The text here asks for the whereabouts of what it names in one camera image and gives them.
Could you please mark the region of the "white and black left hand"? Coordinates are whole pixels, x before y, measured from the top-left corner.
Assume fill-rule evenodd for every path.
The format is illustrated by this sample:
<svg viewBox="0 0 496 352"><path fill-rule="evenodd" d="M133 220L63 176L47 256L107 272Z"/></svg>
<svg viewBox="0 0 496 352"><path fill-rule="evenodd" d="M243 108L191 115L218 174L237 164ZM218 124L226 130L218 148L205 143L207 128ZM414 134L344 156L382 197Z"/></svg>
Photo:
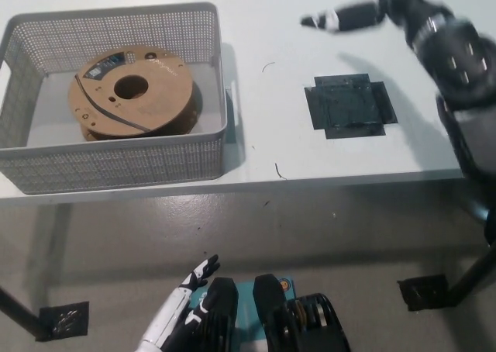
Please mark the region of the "white and black left hand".
<svg viewBox="0 0 496 352"><path fill-rule="evenodd" d="M191 295L200 287L207 285L208 277L220 267L217 254L202 261L169 294L147 327L136 351L166 351L170 345L176 347L178 342L172 337L174 331L187 335L202 323L208 311L215 304L215 296L207 295L199 305L191 310L182 322L191 301Z"/></svg>

